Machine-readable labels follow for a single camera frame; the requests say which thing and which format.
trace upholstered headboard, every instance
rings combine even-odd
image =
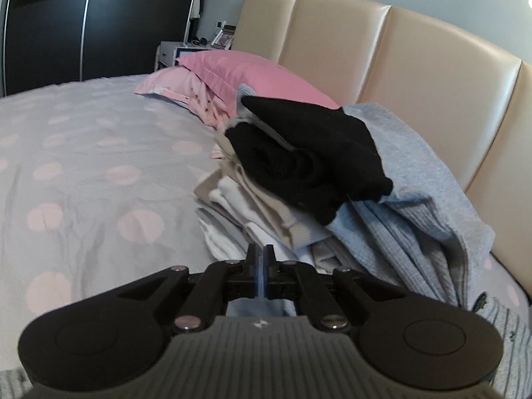
[[[437,19],[365,0],[244,0],[233,49],[342,105],[377,102],[418,131],[532,294],[532,67]]]

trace photo frame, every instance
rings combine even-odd
[[[235,37],[235,27],[226,25],[220,29],[211,42],[211,46],[216,49],[230,49],[233,38]]]

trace wardrobe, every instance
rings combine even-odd
[[[162,40],[195,33],[193,1],[7,0],[4,91],[149,73]]]

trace pink pillow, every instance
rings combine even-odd
[[[169,67],[152,73],[137,85],[134,93],[158,94],[171,99],[217,130],[223,130],[225,122],[236,115],[236,112],[228,114],[223,100],[185,67]]]
[[[257,95],[315,103],[326,108],[340,106],[326,94],[277,63],[240,51],[203,51],[178,58],[236,113],[236,90],[249,85]]]

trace nightstand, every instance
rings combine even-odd
[[[210,45],[197,46],[186,44],[184,42],[162,41],[157,47],[157,52],[155,54],[155,70],[178,65],[176,58],[179,56],[196,53],[198,51],[208,51],[211,49],[213,48]]]

